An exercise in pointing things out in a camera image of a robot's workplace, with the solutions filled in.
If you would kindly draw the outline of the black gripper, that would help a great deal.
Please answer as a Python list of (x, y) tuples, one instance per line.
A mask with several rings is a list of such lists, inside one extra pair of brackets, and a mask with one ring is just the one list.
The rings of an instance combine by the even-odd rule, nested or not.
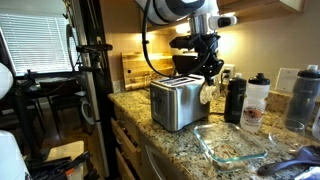
[(200, 60), (200, 64), (195, 68), (195, 71), (200, 70), (197, 75), (202, 75), (206, 78), (209, 86), (215, 82), (215, 75), (217, 75), (224, 61), (217, 58), (216, 48), (220, 36), (217, 33), (213, 34), (195, 34), (187, 36), (179, 36), (173, 39), (169, 45), (171, 48), (194, 50)]

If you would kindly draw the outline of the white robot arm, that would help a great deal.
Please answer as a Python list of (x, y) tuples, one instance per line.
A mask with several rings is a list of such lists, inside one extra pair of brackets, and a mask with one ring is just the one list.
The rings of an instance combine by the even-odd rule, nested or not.
[(178, 22), (181, 19), (188, 18), (191, 25), (191, 34), (179, 36), (173, 39), (169, 45), (177, 49), (194, 49), (198, 53), (198, 60), (191, 70), (182, 73), (182, 76), (189, 74), (198, 74), (205, 78), (208, 85), (214, 83), (214, 76), (217, 75), (224, 61), (216, 56), (216, 45), (220, 36), (213, 31), (207, 33), (205, 26), (209, 26), (207, 15), (213, 10), (217, 10), (216, 0), (134, 0), (143, 12), (142, 18), (142, 48), (145, 61), (148, 66), (157, 74), (163, 73), (157, 71), (151, 64), (148, 56), (146, 39), (147, 23), (153, 25), (169, 25)]

